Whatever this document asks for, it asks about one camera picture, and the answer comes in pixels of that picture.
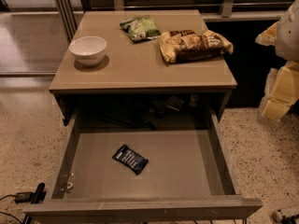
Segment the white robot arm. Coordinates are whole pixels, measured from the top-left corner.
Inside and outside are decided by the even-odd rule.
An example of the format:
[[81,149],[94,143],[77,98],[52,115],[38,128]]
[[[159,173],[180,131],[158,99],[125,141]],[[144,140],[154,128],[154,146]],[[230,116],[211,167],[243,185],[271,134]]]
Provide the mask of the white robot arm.
[[299,100],[299,0],[295,0],[279,21],[259,34],[255,42],[274,46],[278,57],[287,62],[271,69],[261,100],[261,116],[280,120]]

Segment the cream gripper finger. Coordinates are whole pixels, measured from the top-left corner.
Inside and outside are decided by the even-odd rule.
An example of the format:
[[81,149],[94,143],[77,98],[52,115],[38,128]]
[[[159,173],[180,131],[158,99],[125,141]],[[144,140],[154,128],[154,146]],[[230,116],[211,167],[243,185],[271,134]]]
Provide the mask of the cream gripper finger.
[[299,63],[286,62],[279,69],[271,68],[264,87],[262,116],[280,120],[299,99]]

